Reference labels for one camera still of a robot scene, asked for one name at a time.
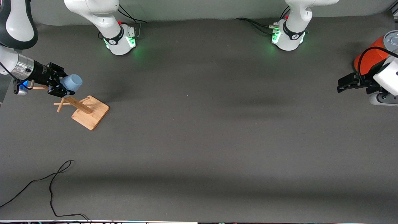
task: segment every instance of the wooden mug tree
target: wooden mug tree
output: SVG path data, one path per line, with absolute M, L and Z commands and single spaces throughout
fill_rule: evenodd
M 33 89 L 48 90 L 48 87 L 45 85 L 35 86 Z M 77 100 L 73 96 L 63 97 L 61 102 L 54 103 L 54 105 L 58 105 L 58 113 L 61 112 L 64 105 L 72 105 L 76 107 L 77 109 L 72 114 L 72 119 L 90 130 L 94 130 L 109 111 L 108 105 L 97 100 L 93 96 L 88 96 L 82 100 Z

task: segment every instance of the wooden dowel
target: wooden dowel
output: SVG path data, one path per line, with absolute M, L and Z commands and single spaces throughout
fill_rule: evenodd
M 65 98 L 62 97 L 61 102 L 59 103 L 57 113 L 61 112 L 62 106 L 64 105 Z
M 61 103 L 54 103 L 54 105 L 60 105 Z M 70 103 L 63 103 L 63 105 L 71 105 Z
M 72 106 L 76 107 L 77 109 L 82 110 L 86 114 L 90 114 L 93 111 L 86 105 L 80 103 L 76 98 L 72 96 L 68 96 L 64 98 L 67 102 L 69 102 Z

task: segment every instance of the wooden peg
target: wooden peg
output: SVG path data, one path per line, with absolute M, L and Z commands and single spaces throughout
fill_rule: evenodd
M 61 112 L 62 106 L 64 105 L 65 98 L 62 97 L 61 102 L 59 103 L 57 113 Z
M 64 99 L 69 102 L 72 106 L 76 107 L 77 109 L 83 111 L 86 114 L 90 114 L 93 112 L 88 106 L 84 105 L 83 103 L 79 102 L 76 98 L 72 96 L 64 97 Z

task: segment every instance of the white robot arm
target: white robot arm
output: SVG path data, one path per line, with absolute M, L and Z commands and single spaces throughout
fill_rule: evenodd
M 339 0 L 285 0 L 291 12 L 288 19 L 281 19 L 274 25 L 280 29 L 272 39 L 272 43 L 285 51 L 295 50 L 303 42 L 305 29 L 312 19 L 311 6 L 328 6 Z
M 62 67 L 53 63 L 42 65 L 14 50 L 31 48 L 36 44 L 37 39 L 37 29 L 30 11 L 30 0 L 2 0 L 0 74 L 14 78 L 14 94 L 26 95 L 27 89 L 30 89 L 26 86 L 27 81 L 34 80 L 35 83 L 48 86 L 48 93 L 51 95 L 58 97 L 73 95 L 82 83 L 79 76 L 73 75 L 66 78 L 68 75 Z
M 115 55 L 124 55 L 135 47 L 135 30 L 119 24 L 112 12 L 119 8 L 119 0 L 64 0 L 66 7 L 92 22 L 101 34 L 107 48 Z

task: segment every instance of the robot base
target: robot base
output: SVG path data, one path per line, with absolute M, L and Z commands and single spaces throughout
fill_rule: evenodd
M 122 24 L 121 27 L 124 31 L 124 36 L 116 45 L 111 45 L 105 41 L 106 47 L 114 55 L 127 54 L 132 48 L 136 46 L 135 30 L 134 27 L 129 27 L 126 24 Z
M 274 25 L 278 25 L 280 29 L 272 36 L 271 42 L 284 51 L 293 51 L 303 42 L 305 32 L 297 40 L 291 40 L 289 35 L 287 35 L 282 29 L 285 21 L 286 19 L 281 19 L 274 23 Z

